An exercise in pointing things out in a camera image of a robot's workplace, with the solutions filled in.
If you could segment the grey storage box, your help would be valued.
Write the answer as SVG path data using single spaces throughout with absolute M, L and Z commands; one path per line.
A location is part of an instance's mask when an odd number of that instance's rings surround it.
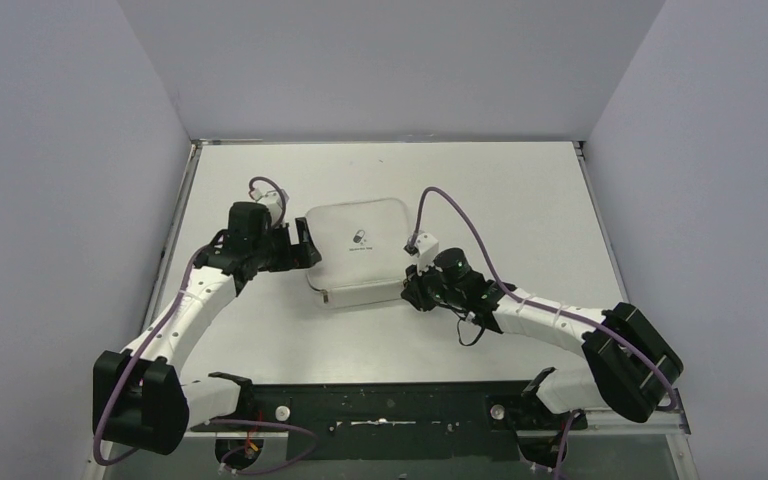
M 407 205 L 381 198 L 313 207 L 305 215 L 321 260 L 306 280 L 318 305 L 341 309 L 400 298 L 410 263 Z

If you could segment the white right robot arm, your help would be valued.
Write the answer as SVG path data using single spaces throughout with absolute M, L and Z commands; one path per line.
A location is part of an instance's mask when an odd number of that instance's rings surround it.
M 480 332 L 522 335 L 577 355 L 584 366 L 550 366 L 523 394 L 525 419 L 545 429 L 563 413 L 609 408 L 636 423 L 678 404 L 677 353 L 632 304 L 582 308 L 550 301 L 472 269 L 460 248 L 405 270 L 402 298 L 418 311 L 457 314 Z

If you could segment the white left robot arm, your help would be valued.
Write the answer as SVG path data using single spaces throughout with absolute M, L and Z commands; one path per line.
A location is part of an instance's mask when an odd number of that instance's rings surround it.
M 276 206 L 234 203 L 226 228 L 188 260 L 161 315 L 121 351 L 105 351 L 95 361 L 95 461 L 111 462 L 101 451 L 103 442 L 168 455 L 187 431 L 214 419 L 233 431 L 249 428 L 257 415 L 251 379 L 213 372 L 183 382 L 179 372 L 216 317 L 257 274 L 309 269 L 321 259 L 306 218 L 296 218 L 291 227 Z

